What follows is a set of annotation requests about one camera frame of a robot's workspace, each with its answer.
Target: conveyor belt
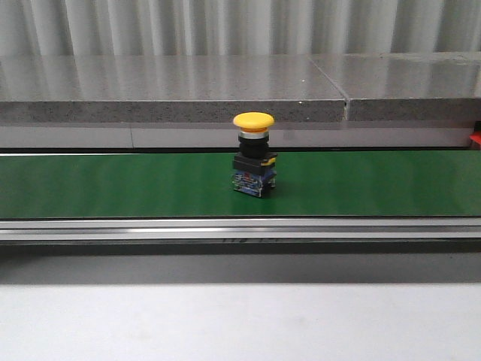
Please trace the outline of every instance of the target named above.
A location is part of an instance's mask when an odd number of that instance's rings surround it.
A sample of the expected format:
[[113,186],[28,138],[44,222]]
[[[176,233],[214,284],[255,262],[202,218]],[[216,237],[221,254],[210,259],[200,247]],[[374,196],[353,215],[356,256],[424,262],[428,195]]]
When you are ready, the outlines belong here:
[[284,152],[266,199],[231,189],[232,157],[0,157],[0,239],[481,235],[480,152]]

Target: yellow mushroom button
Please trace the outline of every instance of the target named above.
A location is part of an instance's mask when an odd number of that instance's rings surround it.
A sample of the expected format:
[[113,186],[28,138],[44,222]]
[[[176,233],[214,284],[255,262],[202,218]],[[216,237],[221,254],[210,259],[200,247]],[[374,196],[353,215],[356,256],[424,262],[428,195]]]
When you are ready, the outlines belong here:
[[260,133],[266,132],[269,126],[274,124],[274,117],[270,114],[251,111],[242,113],[234,118],[234,124],[244,132]]

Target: red object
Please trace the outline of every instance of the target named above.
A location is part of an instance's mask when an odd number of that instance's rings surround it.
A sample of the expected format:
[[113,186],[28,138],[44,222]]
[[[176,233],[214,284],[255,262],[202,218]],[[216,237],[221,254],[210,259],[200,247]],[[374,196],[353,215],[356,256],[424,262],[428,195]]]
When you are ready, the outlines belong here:
[[481,132],[475,132],[469,136],[472,141],[475,141],[478,144],[481,144]]

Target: metal side rail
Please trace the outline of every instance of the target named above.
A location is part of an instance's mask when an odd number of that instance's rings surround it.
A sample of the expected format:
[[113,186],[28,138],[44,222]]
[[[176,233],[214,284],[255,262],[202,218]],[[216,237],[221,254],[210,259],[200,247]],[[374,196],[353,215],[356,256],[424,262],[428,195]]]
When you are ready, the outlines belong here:
[[0,244],[481,240],[481,217],[0,221]]

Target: corrugated metal wall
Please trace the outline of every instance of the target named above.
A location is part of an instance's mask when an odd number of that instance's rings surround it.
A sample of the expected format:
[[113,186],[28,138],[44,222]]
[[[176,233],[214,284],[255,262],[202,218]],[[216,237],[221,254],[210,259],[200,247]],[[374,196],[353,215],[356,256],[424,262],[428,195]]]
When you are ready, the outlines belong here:
[[0,55],[480,47],[480,0],[0,0]]

